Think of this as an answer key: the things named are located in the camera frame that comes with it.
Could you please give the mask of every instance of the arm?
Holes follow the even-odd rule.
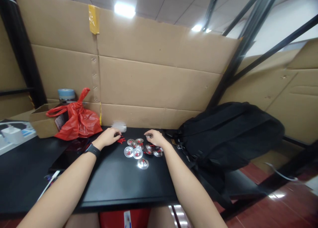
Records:
[[[149,142],[163,148],[178,200],[193,226],[227,227],[206,190],[172,145],[156,130],[149,130],[146,134],[152,134],[152,138],[147,138]]]
[[[92,144],[102,150],[120,138],[114,137],[115,133],[121,134],[108,128]],[[82,196],[95,162],[96,156],[90,152],[76,159],[35,203],[18,228],[63,227]]]

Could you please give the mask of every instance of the power strip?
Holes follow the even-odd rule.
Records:
[[[28,141],[36,136],[36,131],[32,128],[31,124],[29,122],[24,122],[24,124],[28,125],[27,127],[29,129],[22,130],[22,134],[23,134],[23,138],[24,138],[23,142],[19,143],[19,144],[13,144],[13,143],[8,142],[8,140],[4,137],[5,142],[1,143],[2,147],[0,147],[0,156],[5,154],[6,152],[9,152],[10,150],[14,149],[15,147],[23,144],[24,142],[26,142],[26,141]]]

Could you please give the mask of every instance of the black backpack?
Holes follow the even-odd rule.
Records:
[[[282,123],[257,106],[228,102],[187,120],[175,139],[212,199],[229,207],[224,172],[242,168],[278,146],[284,133]]]

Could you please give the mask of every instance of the red plastic bag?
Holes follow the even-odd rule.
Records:
[[[83,99],[89,91],[89,88],[84,88],[77,102],[50,109],[46,113],[48,117],[55,117],[68,111],[69,120],[54,137],[69,141],[77,138],[88,138],[102,131],[99,116],[95,112],[83,108]]]

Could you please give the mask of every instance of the small metal part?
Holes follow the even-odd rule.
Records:
[[[162,152],[161,151],[154,151],[153,155],[155,155],[156,157],[161,157],[162,156]]]
[[[136,139],[135,142],[138,144],[141,144],[141,143],[143,143],[143,139]]]
[[[126,147],[124,150],[124,154],[126,157],[132,157],[133,156],[133,148],[132,147]]]
[[[133,157],[135,159],[140,159],[142,157],[142,155],[143,155],[143,152],[142,152],[142,150],[140,148],[135,148],[133,150]]]
[[[129,139],[129,140],[127,140],[127,143],[128,143],[128,145],[132,145],[132,142],[135,142],[135,140],[133,140],[133,139]]]
[[[147,144],[146,145],[146,149],[149,150],[149,151],[152,151],[153,150],[153,146],[151,146],[150,144]]]
[[[149,167],[149,162],[147,159],[142,158],[138,160],[137,165],[140,169],[145,170]]]
[[[132,143],[130,144],[130,146],[133,147],[133,148],[136,148],[136,145],[138,145],[138,144],[135,143],[135,142],[132,142]]]
[[[145,150],[145,153],[147,153],[148,155],[153,155],[152,151],[151,150]]]
[[[156,146],[156,150],[157,150],[157,151],[161,151],[161,152],[163,152],[162,147],[158,147],[158,146]]]

